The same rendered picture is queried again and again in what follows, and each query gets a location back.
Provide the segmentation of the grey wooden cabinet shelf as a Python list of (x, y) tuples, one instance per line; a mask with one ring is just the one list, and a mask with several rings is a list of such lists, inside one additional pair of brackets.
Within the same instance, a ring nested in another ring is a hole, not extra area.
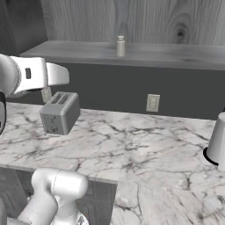
[(124, 57), (112, 42), (49, 40), (21, 54), (48, 62), (225, 71), (225, 46), (127, 43)]

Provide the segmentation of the beige shaker bottle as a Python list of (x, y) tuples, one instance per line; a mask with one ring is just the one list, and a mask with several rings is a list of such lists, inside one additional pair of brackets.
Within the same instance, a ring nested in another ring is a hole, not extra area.
[(126, 53), (125, 37), (123, 35), (119, 35), (117, 37), (116, 55), (118, 57), (124, 57), (125, 53)]

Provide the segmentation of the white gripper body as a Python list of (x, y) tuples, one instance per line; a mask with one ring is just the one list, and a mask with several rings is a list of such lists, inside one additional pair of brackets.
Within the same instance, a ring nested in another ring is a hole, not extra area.
[(69, 71), (58, 64), (47, 63), (47, 85), (56, 86), (69, 83)]

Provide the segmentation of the grey toaster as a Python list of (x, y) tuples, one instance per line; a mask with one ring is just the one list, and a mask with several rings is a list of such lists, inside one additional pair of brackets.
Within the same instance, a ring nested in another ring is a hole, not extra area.
[(42, 126), (47, 134), (69, 134), (79, 116), (79, 97), (74, 92), (57, 91), (40, 109)]

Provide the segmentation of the beige wall outlet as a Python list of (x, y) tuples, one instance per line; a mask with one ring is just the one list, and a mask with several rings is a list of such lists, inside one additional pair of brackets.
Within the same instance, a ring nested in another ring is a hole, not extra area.
[(159, 102), (160, 102), (160, 96), (159, 95), (149, 94), (147, 96), (146, 111), (156, 113), (159, 109)]
[(41, 92), (41, 96), (42, 96), (43, 102), (47, 103), (52, 97), (51, 88), (47, 87), (45, 89), (42, 89), (40, 92)]

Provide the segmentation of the grey base cabinet door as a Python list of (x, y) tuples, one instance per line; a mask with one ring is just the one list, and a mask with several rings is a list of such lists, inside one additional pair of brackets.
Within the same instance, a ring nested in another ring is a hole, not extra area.
[(0, 225), (110, 225), (115, 193), (75, 171), (0, 167)]

